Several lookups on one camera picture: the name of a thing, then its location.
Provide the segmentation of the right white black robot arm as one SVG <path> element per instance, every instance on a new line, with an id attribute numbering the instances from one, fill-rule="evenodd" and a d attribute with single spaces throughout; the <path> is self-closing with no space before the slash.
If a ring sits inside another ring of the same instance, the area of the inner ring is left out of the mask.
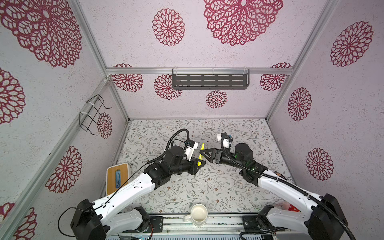
<path id="1" fill-rule="evenodd" d="M 254 160 L 254 153 L 247 144 L 237 144 L 233 153 L 229 148 L 201 150 L 200 154 L 211 163 L 239 168 L 248 183 L 263 188 L 297 208 L 296 212 L 267 205 L 250 221 L 250 227 L 240 233 L 268 235 L 285 230 L 306 234 L 313 240 L 339 240 L 343 234 L 354 240 L 355 236 L 338 200 L 332 195 L 320 196 L 308 192 L 279 177 Z"/>

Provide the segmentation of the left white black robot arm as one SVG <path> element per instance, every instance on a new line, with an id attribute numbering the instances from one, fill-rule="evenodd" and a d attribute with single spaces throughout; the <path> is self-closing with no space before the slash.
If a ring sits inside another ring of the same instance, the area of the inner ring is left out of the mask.
<path id="1" fill-rule="evenodd" d="M 195 175 L 206 162 L 185 154 L 183 148 L 173 146 L 161 160 L 148 165 L 143 173 L 111 195 L 90 202 L 83 200 L 76 207 L 70 227 L 77 240 L 104 240 L 124 231 L 144 232 L 149 228 L 150 216 L 143 207 L 128 213 L 121 211 L 140 197 L 170 181 L 173 175 Z"/>

